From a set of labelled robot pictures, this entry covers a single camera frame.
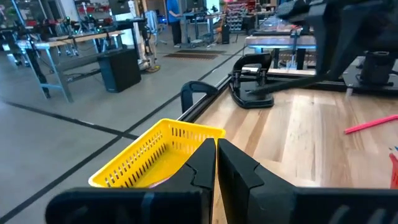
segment blue shirt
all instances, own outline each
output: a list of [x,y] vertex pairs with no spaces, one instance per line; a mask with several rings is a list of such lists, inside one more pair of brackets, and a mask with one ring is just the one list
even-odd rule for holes
[[167,0],[167,14],[169,15],[169,22],[178,22],[180,18],[174,17],[169,13],[169,11],[174,12],[174,14],[180,13],[180,9],[178,8],[178,0]]

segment yellow basket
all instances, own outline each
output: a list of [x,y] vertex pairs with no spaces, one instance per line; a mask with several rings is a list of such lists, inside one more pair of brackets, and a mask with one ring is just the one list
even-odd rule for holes
[[151,187],[176,173],[206,138],[225,130],[162,119],[90,177],[93,187]]

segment floor mat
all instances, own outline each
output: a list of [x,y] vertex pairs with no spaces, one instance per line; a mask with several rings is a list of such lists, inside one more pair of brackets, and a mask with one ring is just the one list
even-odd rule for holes
[[178,58],[178,59],[190,59],[190,60],[213,60],[217,58],[216,54],[187,54],[187,53],[172,53],[164,55],[164,57]]
[[181,54],[224,54],[224,50],[179,50]]

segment person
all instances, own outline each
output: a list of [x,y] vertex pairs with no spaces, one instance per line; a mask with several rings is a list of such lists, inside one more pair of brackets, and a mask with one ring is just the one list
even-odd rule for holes
[[181,25],[180,25],[180,9],[178,8],[178,0],[167,0],[167,12],[169,14],[169,24],[172,26],[174,47],[181,46]]

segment concrete floor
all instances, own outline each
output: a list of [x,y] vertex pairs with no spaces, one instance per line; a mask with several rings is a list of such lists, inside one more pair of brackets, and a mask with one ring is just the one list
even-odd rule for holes
[[[0,54],[0,223],[45,223],[45,207],[54,195],[88,186],[88,178],[132,143],[134,135],[161,118],[182,114],[177,94],[184,83],[216,85],[223,79],[242,54],[245,36],[235,44],[211,48],[226,51],[213,60],[183,63],[163,57],[179,50],[173,47],[170,30],[159,38],[168,43],[157,47],[160,71],[143,75],[122,93],[108,93],[101,75],[80,80],[69,85],[74,103],[55,90],[46,100],[32,70],[17,68]],[[132,135],[122,138],[122,133]]]

